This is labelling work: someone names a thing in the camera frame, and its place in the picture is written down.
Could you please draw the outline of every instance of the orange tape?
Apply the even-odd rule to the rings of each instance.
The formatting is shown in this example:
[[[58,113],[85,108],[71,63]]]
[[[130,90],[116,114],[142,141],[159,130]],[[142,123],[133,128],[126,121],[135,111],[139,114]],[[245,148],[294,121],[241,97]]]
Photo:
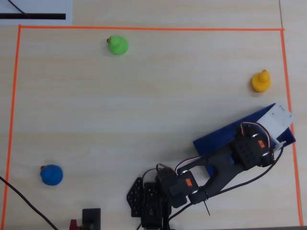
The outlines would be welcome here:
[[[286,55],[285,55],[284,39],[283,39],[283,31],[284,31],[283,28],[258,28],[258,29],[257,28],[255,28],[255,29],[249,29],[249,28],[151,28],[151,27],[110,27],[110,26],[33,26],[33,25],[18,25],[15,67],[14,67],[14,78],[13,78],[13,89],[12,89],[12,105],[11,105],[11,120],[10,120],[10,133],[9,133],[9,145],[8,145],[8,158],[7,158],[6,175],[5,175],[5,179],[7,181],[9,180],[9,173],[10,173],[12,134],[13,134],[13,124],[14,124],[15,92],[16,92],[16,80],[17,80],[20,36],[21,36],[21,29],[22,28],[28,28],[28,29],[148,30],[148,31],[280,31],[281,41],[282,41],[283,67],[284,67],[287,99],[288,99],[288,108],[289,108],[290,112],[292,111],[292,109],[291,109],[291,99],[290,99],[290,90],[289,90],[288,72],[287,72],[287,63],[286,63]],[[294,134],[293,124],[291,124],[291,131]],[[293,148],[293,158],[294,158],[294,168],[295,168],[295,184],[296,184],[296,198],[297,198],[297,209],[298,209],[298,216],[299,216],[299,224],[300,224],[300,226],[303,226],[295,143],[292,144],[292,148]],[[3,209],[2,209],[2,220],[1,220],[1,230],[4,230],[5,211],[6,211],[6,205],[7,205],[7,190],[8,190],[8,186],[5,185],[5,187],[4,187]]]
[[[288,109],[292,112],[291,108],[291,98],[290,98],[290,89],[289,89],[289,79],[288,79],[288,70],[287,70],[287,61],[286,61],[286,51],[284,48],[284,38],[283,38],[283,30],[280,31],[280,37],[282,41],[282,50],[283,50],[283,69],[284,69],[284,78],[286,81],[286,90],[287,90],[287,99],[288,99]],[[290,129],[294,135],[294,127],[291,124]],[[296,185],[296,199],[297,199],[297,211],[298,211],[298,219],[299,225],[303,226],[303,218],[302,218],[302,208],[301,208],[301,196],[300,196],[300,188],[299,188],[299,179],[298,179],[298,168],[297,168],[297,158],[296,158],[296,147],[295,143],[292,144],[293,150],[293,161],[294,161],[294,173],[295,173],[295,185]]]
[[[13,124],[14,124],[14,107],[15,107],[15,92],[16,92],[18,56],[19,56],[19,46],[20,46],[20,33],[21,33],[21,25],[18,25],[16,56],[15,56],[15,68],[14,68],[14,79],[13,79],[13,91],[12,91],[12,105],[11,105],[11,120],[10,120],[8,158],[7,158],[7,161],[6,161],[6,174],[5,174],[5,180],[6,181],[9,181],[9,174],[10,174],[10,161],[11,161],[12,135],[13,135]],[[1,230],[4,230],[4,221],[5,221],[5,211],[6,211],[7,195],[8,195],[8,186],[5,184],[5,187],[4,187],[4,198],[3,198],[3,209],[2,209],[2,219],[1,219]]]
[[[91,29],[91,30],[155,30],[155,31],[282,31],[283,28],[154,28],[154,27],[116,27],[116,26],[52,26],[22,25],[28,29]]]

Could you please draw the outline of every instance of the wooden table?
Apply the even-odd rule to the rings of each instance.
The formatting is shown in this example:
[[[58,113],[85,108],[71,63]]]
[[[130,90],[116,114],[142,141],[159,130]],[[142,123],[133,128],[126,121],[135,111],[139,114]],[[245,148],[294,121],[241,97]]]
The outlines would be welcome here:
[[[282,4],[288,9],[287,2]],[[74,25],[84,24],[281,28],[278,1],[238,0],[76,1]],[[5,175],[17,28],[1,28],[6,33],[0,41],[0,173]],[[110,35],[125,36],[128,53],[111,55],[106,47]],[[232,121],[273,102],[287,105],[280,31],[22,29],[18,60],[10,182],[60,229],[67,229],[69,220],[80,218],[81,209],[89,207],[102,209],[102,229],[135,229],[140,220],[130,217],[125,197],[137,176],[159,162],[174,167],[196,155],[193,140]],[[270,72],[272,87],[257,94],[250,79],[263,69]],[[297,104],[299,99],[295,103],[296,98],[293,112],[303,127],[304,110],[295,110],[303,105]],[[295,136],[305,137],[302,131]],[[44,185],[39,177],[40,166],[49,163],[64,170],[56,187]],[[262,171],[243,173],[229,186]],[[202,168],[193,173],[199,184],[208,179]],[[196,230],[299,225],[293,149],[286,148],[262,179],[207,204],[210,217],[198,204],[171,226]],[[21,226],[50,229],[8,190],[5,229]]]

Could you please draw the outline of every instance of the blue platform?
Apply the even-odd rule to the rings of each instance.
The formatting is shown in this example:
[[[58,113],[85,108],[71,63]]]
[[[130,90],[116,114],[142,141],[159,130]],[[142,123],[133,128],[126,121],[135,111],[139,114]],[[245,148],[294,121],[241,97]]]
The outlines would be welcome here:
[[[263,115],[265,115],[273,106],[275,103],[258,110],[257,112],[254,112],[251,115],[248,115],[246,117],[243,117],[221,129],[218,129],[206,136],[203,136],[195,141],[193,141],[193,144],[200,156],[208,155],[212,153],[213,151],[219,149],[221,146],[225,145],[229,141],[231,141],[235,135],[236,135],[236,128],[243,122],[243,121],[251,121],[251,122],[257,122]],[[295,138],[290,130],[290,128],[287,128],[278,138],[277,140],[279,142],[286,141],[284,146],[288,146],[295,142]],[[207,167],[207,171],[210,176],[213,174],[213,169],[210,167]]]

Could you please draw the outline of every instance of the black line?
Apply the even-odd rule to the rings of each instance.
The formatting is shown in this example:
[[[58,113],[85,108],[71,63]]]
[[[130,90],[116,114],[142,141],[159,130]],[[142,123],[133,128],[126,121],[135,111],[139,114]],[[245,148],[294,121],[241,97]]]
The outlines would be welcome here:
[[[65,20],[65,13],[0,13],[0,19]]]
[[[16,6],[11,0],[8,0],[8,1],[9,1],[9,3],[10,3],[13,7],[15,7],[20,13],[25,14],[25,12],[23,12],[21,9],[19,9],[19,7]]]
[[[40,215],[54,230],[59,230],[43,213],[37,210],[36,207],[34,207],[30,201],[27,200],[27,198],[24,197],[24,195],[21,194],[13,185],[11,185],[9,182],[7,182],[5,179],[3,179],[0,176],[0,180],[2,180],[8,187],[10,187],[15,193],[17,193],[26,203],[28,206],[30,206],[31,209],[33,209],[38,215]]]
[[[283,28],[283,17],[282,17],[282,8],[281,8],[281,6],[280,6],[280,0],[278,0],[278,2],[279,2],[280,21],[281,21],[281,23],[282,23],[282,28]]]

